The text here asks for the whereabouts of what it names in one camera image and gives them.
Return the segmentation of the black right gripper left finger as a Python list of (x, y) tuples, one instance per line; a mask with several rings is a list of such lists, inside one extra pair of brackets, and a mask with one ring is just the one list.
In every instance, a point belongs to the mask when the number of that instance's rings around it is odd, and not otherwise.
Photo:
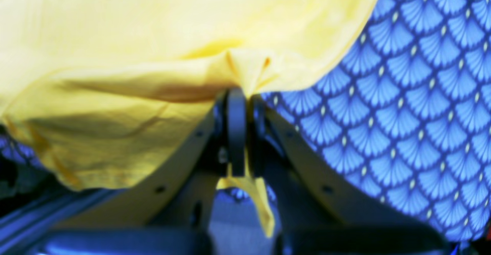
[(245, 173), (247, 100), (240, 89), (218, 95), (205, 118), (154, 173), (109, 201), (55, 226), (109, 232), (145, 226), (205, 229), (220, 178)]

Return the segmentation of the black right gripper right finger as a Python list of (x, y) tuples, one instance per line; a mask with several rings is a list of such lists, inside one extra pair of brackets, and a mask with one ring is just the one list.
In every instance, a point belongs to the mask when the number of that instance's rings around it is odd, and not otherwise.
[(284, 231), (433, 232), (351, 185), (259, 95), (249, 102), (249, 163), (275, 191)]

